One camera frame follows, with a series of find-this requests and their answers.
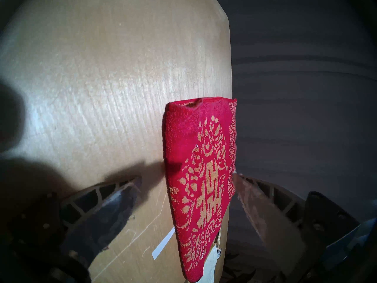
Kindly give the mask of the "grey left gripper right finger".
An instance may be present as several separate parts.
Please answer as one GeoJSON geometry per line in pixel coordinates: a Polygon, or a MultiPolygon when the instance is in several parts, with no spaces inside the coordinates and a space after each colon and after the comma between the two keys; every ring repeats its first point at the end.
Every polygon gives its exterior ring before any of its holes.
{"type": "Polygon", "coordinates": [[[306,199],[279,185],[233,173],[238,199],[280,274],[310,274],[343,261],[360,223],[318,191],[306,199]]]}

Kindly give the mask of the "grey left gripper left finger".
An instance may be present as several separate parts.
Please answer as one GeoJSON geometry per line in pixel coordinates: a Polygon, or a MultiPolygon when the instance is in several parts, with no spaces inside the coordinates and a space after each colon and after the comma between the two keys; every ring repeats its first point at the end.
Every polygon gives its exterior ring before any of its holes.
{"type": "Polygon", "coordinates": [[[89,187],[63,201],[55,192],[43,194],[9,222],[9,230],[20,243],[75,253],[81,264],[90,266],[125,227],[141,185],[141,177],[135,176],[89,187]]]}

